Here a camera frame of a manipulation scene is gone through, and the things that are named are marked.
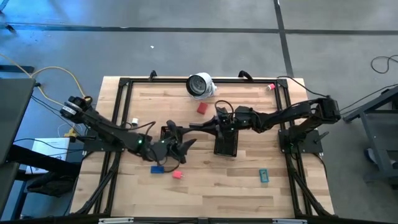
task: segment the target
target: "gray floor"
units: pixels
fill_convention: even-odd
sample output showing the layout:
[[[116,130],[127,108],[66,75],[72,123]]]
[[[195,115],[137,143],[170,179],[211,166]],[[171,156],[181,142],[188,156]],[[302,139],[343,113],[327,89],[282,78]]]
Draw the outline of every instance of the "gray floor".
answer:
[[[3,18],[21,24],[278,28],[272,0],[26,2],[10,0]],[[398,2],[394,0],[280,0],[280,6],[287,29],[398,29]],[[372,71],[369,63],[379,55],[398,54],[397,40],[396,35],[287,35],[295,77],[304,78],[313,91],[331,95],[341,108],[396,83],[398,65],[381,75]],[[95,98],[106,75],[148,75],[151,70],[161,76],[196,72],[236,76],[240,70],[255,77],[286,74],[278,34],[20,30],[12,35],[0,30],[0,43],[0,53],[20,64],[36,68],[56,65],[71,70],[86,94]],[[377,67],[383,69],[385,62]],[[0,76],[23,77],[8,73]],[[79,95],[73,80],[62,72],[47,71],[38,79],[58,101]],[[39,92],[34,95],[42,98]],[[55,137],[61,124],[32,102],[17,138]],[[381,182],[365,184],[362,180],[363,174],[375,170],[363,157],[368,142],[362,125],[340,121],[320,129],[330,131],[323,140],[324,160],[336,214],[398,222],[398,193]],[[61,210],[67,206],[62,203]]]

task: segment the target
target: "red block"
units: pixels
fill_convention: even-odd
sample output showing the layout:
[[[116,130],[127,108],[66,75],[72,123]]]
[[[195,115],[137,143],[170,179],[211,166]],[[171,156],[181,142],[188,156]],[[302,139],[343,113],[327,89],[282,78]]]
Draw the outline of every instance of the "red block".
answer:
[[[200,103],[197,112],[200,114],[205,114],[207,109],[207,103]]]

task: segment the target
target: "wooden table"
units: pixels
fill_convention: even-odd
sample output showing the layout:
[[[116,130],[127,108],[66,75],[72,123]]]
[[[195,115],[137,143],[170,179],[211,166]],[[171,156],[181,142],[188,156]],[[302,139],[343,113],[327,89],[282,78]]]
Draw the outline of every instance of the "wooden table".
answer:
[[[104,77],[99,93],[96,109],[108,119],[112,117],[119,78]],[[307,100],[302,87],[292,80],[288,80],[288,84],[292,103]],[[209,107],[202,115],[196,112],[199,101],[190,97],[184,83],[135,83],[127,120],[139,118],[139,124],[156,121],[149,131],[156,141],[160,127],[165,126],[168,119],[181,126],[208,121],[215,115],[213,103],[220,99],[229,101],[234,107],[244,105],[265,113],[276,110],[275,93],[266,91],[264,84],[219,83],[217,86],[216,96],[203,100]],[[124,98],[121,102],[118,124]],[[112,216],[294,217],[286,161],[277,141],[278,129],[279,125],[275,125],[262,134],[251,130],[239,131],[238,155],[235,158],[213,154],[214,136],[201,132],[184,135],[185,141],[193,138],[198,141],[189,149],[187,163],[178,168],[185,175],[181,180],[173,179],[171,174],[151,174],[153,162],[144,162],[140,157],[124,152]],[[71,212],[81,208],[98,185],[103,157],[103,152],[95,152],[83,161]],[[176,162],[169,159],[166,169],[175,166]],[[333,213],[321,162],[312,154],[303,154],[303,164],[309,189],[325,209]],[[268,184],[260,182],[261,168],[269,171]],[[101,211],[106,205],[108,189],[104,193]],[[298,194],[300,208],[304,211],[301,190]]]

